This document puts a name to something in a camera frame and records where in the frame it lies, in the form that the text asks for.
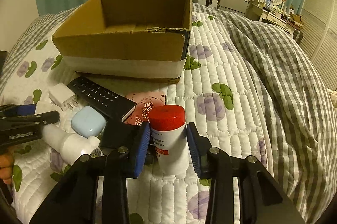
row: small cardboard box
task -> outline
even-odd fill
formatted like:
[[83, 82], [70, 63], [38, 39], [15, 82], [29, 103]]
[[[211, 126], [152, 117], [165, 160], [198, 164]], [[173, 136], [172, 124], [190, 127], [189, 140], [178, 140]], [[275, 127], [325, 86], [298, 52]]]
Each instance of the small cardboard box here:
[[88, 0], [54, 33], [77, 72], [178, 82], [191, 32], [191, 0]]

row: silver bolt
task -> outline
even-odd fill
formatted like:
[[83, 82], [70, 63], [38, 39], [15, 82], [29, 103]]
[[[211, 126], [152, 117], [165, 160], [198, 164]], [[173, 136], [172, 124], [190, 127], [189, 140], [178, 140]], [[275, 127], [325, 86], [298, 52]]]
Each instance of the silver bolt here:
[[255, 156], [247, 156], [247, 160], [250, 163], [256, 163], [257, 162], [257, 158]]
[[211, 153], [219, 153], [220, 151], [219, 151], [219, 149], [217, 147], [211, 147], [210, 148], [210, 152]]
[[126, 153], [128, 151], [128, 148], [125, 146], [120, 146], [117, 151], [119, 153]]
[[83, 154], [83, 155], [80, 156], [80, 160], [82, 162], [87, 162], [89, 159], [90, 159], [90, 155], [88, 155], [88, 154]]

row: light blue case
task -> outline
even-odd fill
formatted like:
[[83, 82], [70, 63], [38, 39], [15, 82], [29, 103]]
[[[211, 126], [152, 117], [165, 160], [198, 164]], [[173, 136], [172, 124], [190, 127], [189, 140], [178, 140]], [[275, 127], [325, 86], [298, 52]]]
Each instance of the light blue case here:
[[106, 125], [105, 118], [90, 106], [85, 106], [71, 119], [71, 127], [81, 136], [98, 136]]

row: pink notebook with roses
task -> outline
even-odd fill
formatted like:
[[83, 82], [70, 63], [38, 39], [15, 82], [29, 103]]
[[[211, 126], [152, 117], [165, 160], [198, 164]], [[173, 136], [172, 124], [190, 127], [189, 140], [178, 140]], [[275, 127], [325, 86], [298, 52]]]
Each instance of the pink notebook with roses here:
[[149, 112], [158, 106], [165, 105], [164, 92], [130, 93], [126, 98], [137, 103], [134, 112], [124, 122], [126, 124], [141, 125], [149, 120]]

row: red bottle cap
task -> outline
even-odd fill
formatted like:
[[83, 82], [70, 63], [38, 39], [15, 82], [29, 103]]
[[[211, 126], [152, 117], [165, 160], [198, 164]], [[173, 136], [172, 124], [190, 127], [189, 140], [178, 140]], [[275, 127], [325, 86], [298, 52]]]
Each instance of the red bottle cap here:
[[179, 105], [159, 106], [149, 112], [149, 122], [156, 131], [175, 130], [185, 124], [185, 110]]

